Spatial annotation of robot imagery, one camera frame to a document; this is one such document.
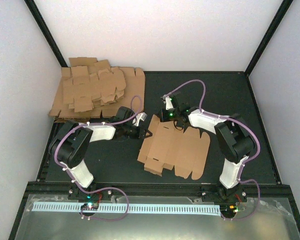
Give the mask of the brown cardboard box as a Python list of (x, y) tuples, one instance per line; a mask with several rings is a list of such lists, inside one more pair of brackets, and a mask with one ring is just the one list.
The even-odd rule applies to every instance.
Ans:
[(152, 116), (148, 130), (152, 136), (143, 140), (137, 158), (145, 171), (162, 176), (166, 169), (184, 179), (202, 177), (211, 142), (208, 133), (193, 127), (178, 130), (172, 121), (160, 122), (156, 115)]

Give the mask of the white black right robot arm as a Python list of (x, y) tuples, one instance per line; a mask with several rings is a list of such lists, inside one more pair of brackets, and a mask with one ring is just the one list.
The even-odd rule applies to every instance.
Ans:
[(162, 108), (156, 114), (161, 122), (181, 122), (184, 128), (193, 127), (216, 135), (219, 148), (224, 155), (224, 165), (219, 181), (218, 198), (230, 201), (235, 195), (234, 187), (241, 182), (245, 164), (255, 159), (261, 150), (257, 136), (238, 114), (218, 115), (196, 107)]

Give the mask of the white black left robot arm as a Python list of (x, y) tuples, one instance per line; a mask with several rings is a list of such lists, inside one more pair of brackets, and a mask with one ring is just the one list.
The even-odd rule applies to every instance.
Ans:
[(98, 192), (92, 184), (94, 177), (84, 161), (88, 146), (96, 141), (110, 141), (125, 136), (130, 139), (145, 139), (152, 133), (142, 126), (147, 114), (135, 113), (128, 107), (120, 107), (115, 116), (104, 122), (79, 123), (68, 120), (48, 147), (49, 154), (72, 181), (80, 185), (79, 193), (87, 200)]

